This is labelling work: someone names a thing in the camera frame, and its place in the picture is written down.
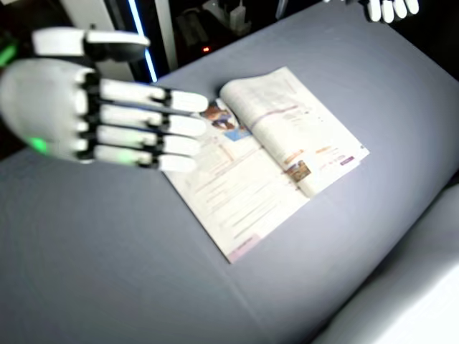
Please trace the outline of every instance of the book page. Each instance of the book page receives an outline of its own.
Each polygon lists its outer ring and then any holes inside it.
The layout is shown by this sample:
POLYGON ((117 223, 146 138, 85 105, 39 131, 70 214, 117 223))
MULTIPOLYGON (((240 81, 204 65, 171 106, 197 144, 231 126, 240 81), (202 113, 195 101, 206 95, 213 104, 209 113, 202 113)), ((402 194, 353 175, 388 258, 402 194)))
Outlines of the book page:
POLYGON ((220 95, 308 197, 369 154, 286 67, 233 80, 220 95))
POLYGON ((191 173, 167 173, 230 262, 302 207, 308 198, 221 101, 202 114, 208 130, 191 173))

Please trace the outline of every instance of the dark background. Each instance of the dark background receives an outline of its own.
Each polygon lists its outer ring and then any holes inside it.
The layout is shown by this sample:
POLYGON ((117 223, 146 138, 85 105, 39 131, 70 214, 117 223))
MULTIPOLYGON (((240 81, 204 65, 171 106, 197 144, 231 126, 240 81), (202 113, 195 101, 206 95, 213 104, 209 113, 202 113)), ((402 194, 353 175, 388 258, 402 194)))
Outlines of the dark background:
MULTIPOLYGON (((229 6, 237 6, 239 3, 239 0, 225 1, 229 6)), ((419 1, 420 12, 418 15, 395 22, 391 26, 459 80, 459 1, 419 1)), ((252 32, 275 22, 277 2, 277 0, 264 0, 263 2, 244 0, 244 5, 247 7, 247 17, 252 21, 252 32)), ((318 0, 290 0, 286 16, 318 2, 318 0)), ((138 0, 140 8, 145 8, 150 3, 151 0, 138 0)), ((183 11, 199 6, 203 0, 170 0, 169 3, 172 18, 175 18, 183 11)), ((362 8, 362 20, 365 20, 363 14, 364 9, 362 8)), ((70 20, 58 0, 20 0, 7 6, 0 4, 0 29, 11 33, 22 42, 20 57, 26 57, 30 54, 29 38, 33 30, 69 25, 71 25, 70 20)), ((217 37, 215 39, 217 48, 229 44, 235 39, 225 35, 220 38, 217 37)), ((186 50, 181 46, 179 37, 176 38, 176 43, 181 65, 196 58, 186 55, 186 50)), ((22 147, 23 145, 0 121, 0 160, 22 147)))

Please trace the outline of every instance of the white page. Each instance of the white page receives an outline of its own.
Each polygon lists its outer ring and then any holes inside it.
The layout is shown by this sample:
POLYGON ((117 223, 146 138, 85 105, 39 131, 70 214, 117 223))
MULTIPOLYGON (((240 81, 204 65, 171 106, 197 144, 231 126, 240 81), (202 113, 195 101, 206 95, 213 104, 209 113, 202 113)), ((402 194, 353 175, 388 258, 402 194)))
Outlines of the white page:
POLYGON ((233 80, 220 95, 309 197, 369 154, 286 67, 233 80))
POLYGON ((308 198, 230 111, 209 112, 206 117, 208 130, 199 138, 198 168, 166 175, 222 253, 234 262, 308 198))

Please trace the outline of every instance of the printed picture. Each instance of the printed picture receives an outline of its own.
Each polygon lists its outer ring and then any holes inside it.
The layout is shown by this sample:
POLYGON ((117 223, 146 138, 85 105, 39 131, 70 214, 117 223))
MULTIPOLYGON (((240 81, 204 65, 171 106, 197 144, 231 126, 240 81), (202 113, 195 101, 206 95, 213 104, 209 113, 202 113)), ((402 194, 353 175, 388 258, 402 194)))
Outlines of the printed picture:
POLYGON ((295 182, 299 182, 309 176, 311 171, 309 171, 309 168, 306 166, 305 162, 300 160, 287 170, 287 174, 293 178, 295 182))
POLYGON ((236 116, 216 102, 213 102, 201 116, 212 122, 212 126, 220 129, 231 141, 238 141, 252 135, 244 125, 239 123, 236 116))

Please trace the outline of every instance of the book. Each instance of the book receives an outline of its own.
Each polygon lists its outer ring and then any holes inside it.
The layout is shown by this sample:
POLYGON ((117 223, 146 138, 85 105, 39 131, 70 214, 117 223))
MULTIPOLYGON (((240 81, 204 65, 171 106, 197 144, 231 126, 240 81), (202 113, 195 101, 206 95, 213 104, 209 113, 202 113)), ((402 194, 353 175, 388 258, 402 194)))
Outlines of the book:
POLYGON ((287 68, 228 82, 191 173, 167 177, 230 263, 369 151, 287 68))

